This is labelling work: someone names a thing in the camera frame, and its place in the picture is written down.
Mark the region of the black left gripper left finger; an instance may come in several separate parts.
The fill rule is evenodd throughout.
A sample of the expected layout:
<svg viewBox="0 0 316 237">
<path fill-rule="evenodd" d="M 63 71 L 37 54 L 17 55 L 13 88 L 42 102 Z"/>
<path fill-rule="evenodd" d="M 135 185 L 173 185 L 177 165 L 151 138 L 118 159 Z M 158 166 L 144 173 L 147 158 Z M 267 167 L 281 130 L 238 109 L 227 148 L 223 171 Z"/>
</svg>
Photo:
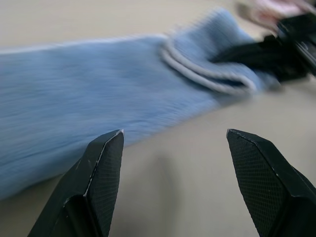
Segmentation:
<svg viewBox="0 0 316 237">
<path fill-rule="evenodd" d="M 62 176 L 27 237 L 108 237 L 123 147 L 122 130 L 91 141 Z"/>
</svg>

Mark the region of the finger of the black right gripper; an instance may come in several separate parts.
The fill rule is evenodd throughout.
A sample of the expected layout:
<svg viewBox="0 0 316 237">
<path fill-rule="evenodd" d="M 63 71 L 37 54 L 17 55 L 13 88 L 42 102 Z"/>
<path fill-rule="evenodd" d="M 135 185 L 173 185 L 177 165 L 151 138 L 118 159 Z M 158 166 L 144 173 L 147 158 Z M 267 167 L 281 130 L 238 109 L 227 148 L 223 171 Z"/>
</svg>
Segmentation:
<svg viewBox="0 0 316 237">
<path fill-rule="evenodd" d="M 212 63 L 237 63 L 251 69 L 260 71 L 273 70 L 274 42 L 265 40 L 262 42 L 247 43 L 232 46 L 217 53 L 210 58 Z"/>
</svg>

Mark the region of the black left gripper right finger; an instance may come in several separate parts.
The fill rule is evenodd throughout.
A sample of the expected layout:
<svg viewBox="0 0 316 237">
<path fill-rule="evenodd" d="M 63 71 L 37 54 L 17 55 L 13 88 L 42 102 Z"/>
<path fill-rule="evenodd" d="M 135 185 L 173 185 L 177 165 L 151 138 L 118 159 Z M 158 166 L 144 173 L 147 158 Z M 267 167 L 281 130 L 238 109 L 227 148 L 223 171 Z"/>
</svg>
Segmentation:
<svg viewBox="0 0 316 237">
<path fill-rule="evenodd" d="M 238 186 L 259 237 L 316 237 L 316 187 L 276 146 L 228 129 Z"/>
</svg>

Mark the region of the light blue towel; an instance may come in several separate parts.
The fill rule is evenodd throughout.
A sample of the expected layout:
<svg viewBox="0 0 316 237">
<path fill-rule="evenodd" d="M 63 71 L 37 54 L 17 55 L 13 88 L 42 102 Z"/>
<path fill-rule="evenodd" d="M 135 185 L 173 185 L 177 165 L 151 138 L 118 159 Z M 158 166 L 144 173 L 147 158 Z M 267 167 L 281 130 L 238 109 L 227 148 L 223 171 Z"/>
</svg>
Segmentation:
<svg viewBox="0 0 316 237">
<path fill-rule="evenodd" d="M 116 129 L 126 144 L 277 84 L 220 52 L 251 42 L 219 9 L 168 36 L 0 51 L 0 200 L 66 172 Z"/>
</svg>

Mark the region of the pink blurred object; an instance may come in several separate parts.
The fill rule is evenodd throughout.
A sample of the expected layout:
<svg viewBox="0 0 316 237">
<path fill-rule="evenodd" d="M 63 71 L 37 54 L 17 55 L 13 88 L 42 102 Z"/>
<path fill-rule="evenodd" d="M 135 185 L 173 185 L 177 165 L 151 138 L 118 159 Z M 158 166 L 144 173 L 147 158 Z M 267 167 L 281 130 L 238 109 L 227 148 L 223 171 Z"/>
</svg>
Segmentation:
<svg viewBox="0 0 316 237">
<path fill-rule="evenodd" d="M 262 26 L 304 13 L 316 13 L 314 0 L 245 0 L 236 4 L 240 17 Z"/>
</svg>

